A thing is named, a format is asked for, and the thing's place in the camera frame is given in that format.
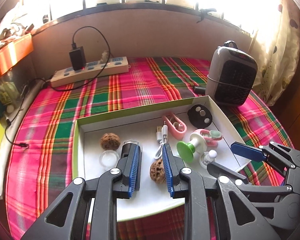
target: white box tray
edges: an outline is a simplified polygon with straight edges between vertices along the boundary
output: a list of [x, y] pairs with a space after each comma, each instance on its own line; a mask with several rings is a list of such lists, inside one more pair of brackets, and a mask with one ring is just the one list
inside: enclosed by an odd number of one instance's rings
[[[218, 142], [217, 148], [208, 147], [208, 150], [215, 149], [217, 151], [216, 162], [233, 171], [240, 171], [250, 160], [234, 155], [229, 147], [235, 141], [244, 142], [219, 107], [206, 96], [141, 106], [78, 119], [74, 135], [73, 178], [94, 179], [100, 177], [106, 171], [99, 163], [99, 156], [103, 152], [100, 146], [100, 138], [104, 133], [113, 132], [120, 137], [122, 143], [125, 140], [133, 139], [139, 141], [143, 146], [140, 191], [136, 191], [129, 200], [117, 200], [117, 221], [153, 215], [184, 204], [184, 199], [170, 198], [166, 184], [156, 184], [152, 181], [149, 171], [151, 164], [155, 161], [154, 154], [158, 148], [156, 127], [163, 125], [162, 115], [167, 114], [169, 111], [175, 113], [188, 128], [183, 141], [189, 142], [189, 136], [196, 128], [189, 122], [187, 111], [195, 104], [206, 106], [212, 113], [213, 122], [207, 129], [219, 130], [223, 134], [223, 139]], [[178, 140], [169, 135], [168, 143], [175, 156], [178, 156], [177, 142]], [[119, 155], [121, 154], [121, 148], [122, 145], [117, 150]], [[207, 170], [198, 163], [197, 153], [195, 153], [194, 161], [185, 163], [185, 165], [201, 175], [210, 176]]]

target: orange box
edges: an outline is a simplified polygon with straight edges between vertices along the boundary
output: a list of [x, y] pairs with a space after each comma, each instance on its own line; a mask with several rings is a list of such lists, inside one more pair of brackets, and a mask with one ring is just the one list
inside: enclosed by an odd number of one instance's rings
[[8, 43], [0, 50], [0, 77], [33, 51], [31, 34]]

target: usb cable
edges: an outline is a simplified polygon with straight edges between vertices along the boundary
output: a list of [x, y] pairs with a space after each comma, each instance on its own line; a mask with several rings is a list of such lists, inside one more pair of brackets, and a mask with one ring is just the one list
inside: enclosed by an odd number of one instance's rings
[[164, 126], [157, 126], [157, 142], [159, 148], [154, 155], [154, 159], [158, 160], [162, 158], [162, 146], [168, 142], [168, 126], [164, 122]]

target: pink clip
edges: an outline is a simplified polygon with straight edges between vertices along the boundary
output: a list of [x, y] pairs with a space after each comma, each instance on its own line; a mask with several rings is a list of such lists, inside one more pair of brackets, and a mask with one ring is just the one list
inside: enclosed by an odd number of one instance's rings
[[[206, 144], [211, 147], [216, 147], [218, 145], [217, 141], [220, 141], [223, 139], [223, 135], [219, 131], [213, 131], [213, 130], [209, 131], [206, 129], [197, 129], [194, 132], [201, 134], [203, 136], [203, 138], [205, 139]], [[216, 133], [218, 136], [213, 137], [211, 135], [211, 132]]]
[[169, 113], [170, 119], [168, 119], [165, 115], [162, 116], [163, 120], [166, 122], [166, 125], [168, 126], [169, 132], [172, 134], [172, 136], [177, 140], [182, 140], [185, 132], [187, 131], [187, 126], [184, 122], [182, 122], [179, 118], [175, 116], [174, 113]]

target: floral curtain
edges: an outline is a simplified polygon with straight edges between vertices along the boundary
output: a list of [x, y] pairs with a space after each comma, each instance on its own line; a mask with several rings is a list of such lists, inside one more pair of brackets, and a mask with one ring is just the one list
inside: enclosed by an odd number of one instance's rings
[[253, 90], [273, 106], [295, 74], [300, 52], [299, 9], [293, 0], [259, 0], [248, 53], [258, 72]]

